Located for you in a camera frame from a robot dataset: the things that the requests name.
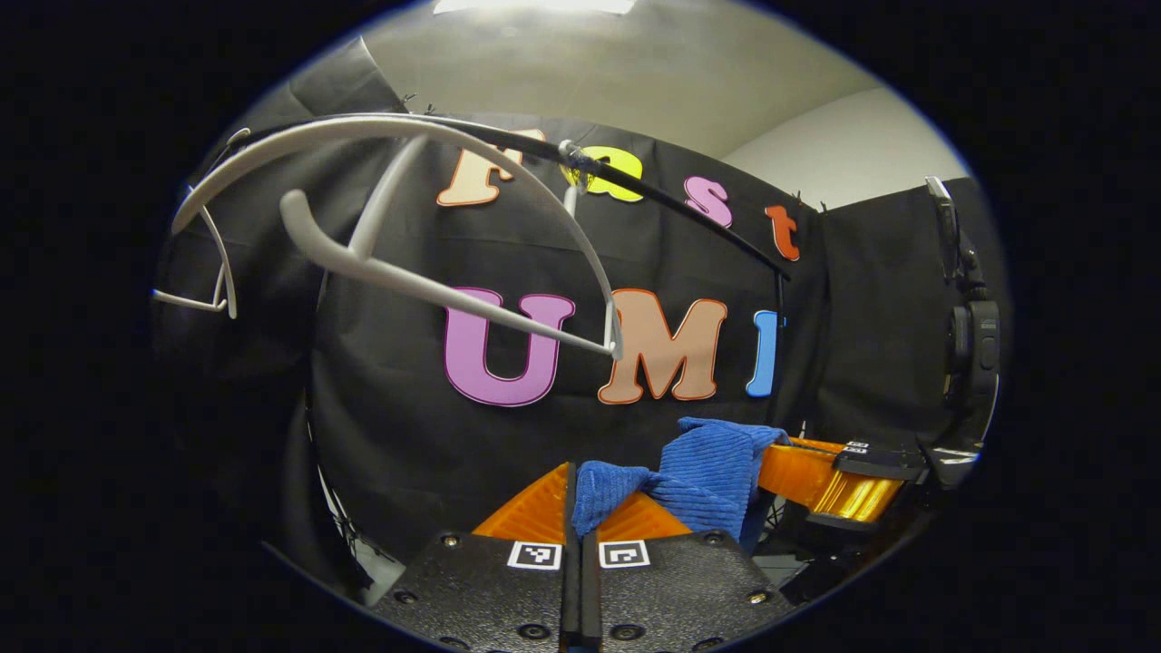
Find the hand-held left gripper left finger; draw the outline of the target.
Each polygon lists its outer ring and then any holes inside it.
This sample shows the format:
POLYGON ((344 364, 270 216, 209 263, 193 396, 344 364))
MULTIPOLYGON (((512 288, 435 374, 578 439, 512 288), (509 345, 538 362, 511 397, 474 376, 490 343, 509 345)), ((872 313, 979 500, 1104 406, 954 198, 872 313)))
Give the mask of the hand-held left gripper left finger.
POLYGON ((580 632, 576 478, 561 462, 476 529, 440 532, 373 613, 452 652, 568 652, 580 632))

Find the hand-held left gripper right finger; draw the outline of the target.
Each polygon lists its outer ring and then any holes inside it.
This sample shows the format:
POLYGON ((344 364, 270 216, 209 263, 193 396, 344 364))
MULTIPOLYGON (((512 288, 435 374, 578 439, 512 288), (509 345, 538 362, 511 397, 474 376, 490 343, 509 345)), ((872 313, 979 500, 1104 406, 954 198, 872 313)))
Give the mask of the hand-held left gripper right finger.
POLYGON ((692 531, 643 491, 580 538, 580 647, 722 650, 796 611, 726 531, 692 531))

